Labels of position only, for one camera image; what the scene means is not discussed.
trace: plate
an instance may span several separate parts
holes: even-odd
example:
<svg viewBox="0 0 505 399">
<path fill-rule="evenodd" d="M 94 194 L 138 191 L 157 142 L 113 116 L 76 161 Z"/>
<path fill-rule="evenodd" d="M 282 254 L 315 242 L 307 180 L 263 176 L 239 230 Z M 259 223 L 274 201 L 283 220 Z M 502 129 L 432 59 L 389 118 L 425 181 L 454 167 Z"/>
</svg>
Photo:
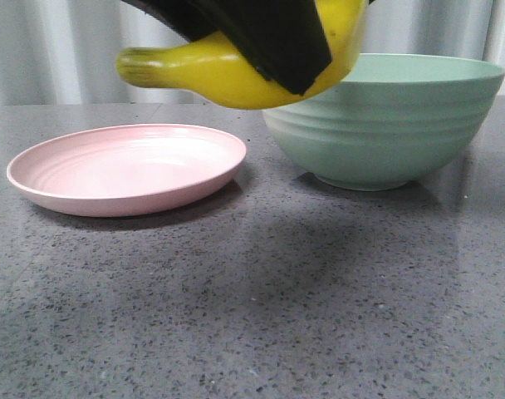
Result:
<svg viewBox="0 0 505 399">
<path fill-rule="evenodd" d="M 7 166 L 32 202 L 64 214 L 150 214 L 224 187 L 247 152 L 236 136 L 205 126 L 111 126 L 35 145 Z"/>
</svg>

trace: bowl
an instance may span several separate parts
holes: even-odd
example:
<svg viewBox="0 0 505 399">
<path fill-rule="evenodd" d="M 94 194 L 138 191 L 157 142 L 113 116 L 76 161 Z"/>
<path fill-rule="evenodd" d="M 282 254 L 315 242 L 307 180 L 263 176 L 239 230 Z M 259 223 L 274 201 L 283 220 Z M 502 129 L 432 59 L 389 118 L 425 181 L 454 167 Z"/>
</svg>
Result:
<svg viewBox="0 0 505 399">
<path fill-rule="evenodd" d="M 457 157 L 504 75 L 498 65 L 465 58 L 361 54 L 337 85 L 262 115 L 287 157 L 318 179 L 388 190 Z"/>
</svg>

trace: banana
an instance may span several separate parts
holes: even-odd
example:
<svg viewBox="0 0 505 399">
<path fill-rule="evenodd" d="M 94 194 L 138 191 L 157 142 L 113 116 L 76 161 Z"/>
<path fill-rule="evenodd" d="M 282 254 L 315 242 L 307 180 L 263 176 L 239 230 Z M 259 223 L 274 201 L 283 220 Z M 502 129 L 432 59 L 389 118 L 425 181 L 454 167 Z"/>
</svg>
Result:
<svg viewBox="0 0 505 399">
<path fill-rule="evenodd" d="M 195 91 L 229 108 L 265 109 L 291 104 L 334 86 L 360 54 L 367 0 L 316 0 L 332 62 L 303 95 L 266 80 L 221 33 L 175 48 L 132 47 L 116 70 L 134 86 Z"/>
</svg>

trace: granite surface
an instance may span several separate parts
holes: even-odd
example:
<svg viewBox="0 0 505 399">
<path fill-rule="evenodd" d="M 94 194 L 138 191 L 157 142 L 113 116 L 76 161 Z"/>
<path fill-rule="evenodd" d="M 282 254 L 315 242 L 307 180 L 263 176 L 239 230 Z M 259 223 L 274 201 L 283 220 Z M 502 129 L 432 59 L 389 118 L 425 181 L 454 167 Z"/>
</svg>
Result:
<svg viewBox="0 0 505 399">
<path fill-rule="evenodd" d="M 58 214 L 8 161 L 93 127 L 240 137 L 236 179 L 131 218 Z M 332 188 L 258 111 L 0 106 L 0 398 L 505 398 L 505 96 L 451 164 Z"/>
</svg>

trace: white curtain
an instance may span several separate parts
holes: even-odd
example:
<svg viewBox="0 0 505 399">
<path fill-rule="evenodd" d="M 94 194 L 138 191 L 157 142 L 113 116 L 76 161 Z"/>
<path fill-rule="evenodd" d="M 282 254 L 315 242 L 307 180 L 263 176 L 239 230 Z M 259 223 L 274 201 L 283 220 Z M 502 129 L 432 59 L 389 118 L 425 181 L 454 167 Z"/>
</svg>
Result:
<svg viewBox="0 0 505 399">
<path fill-rule="evenodd" d="M 376 0 L 364 51 L 505 61 L 502 21 L 505 0 Z M 183 43 L 121 0 L 0 0 L 0 105 L 202 101 L 115 73 L 124 47 Z"/>
</svg>

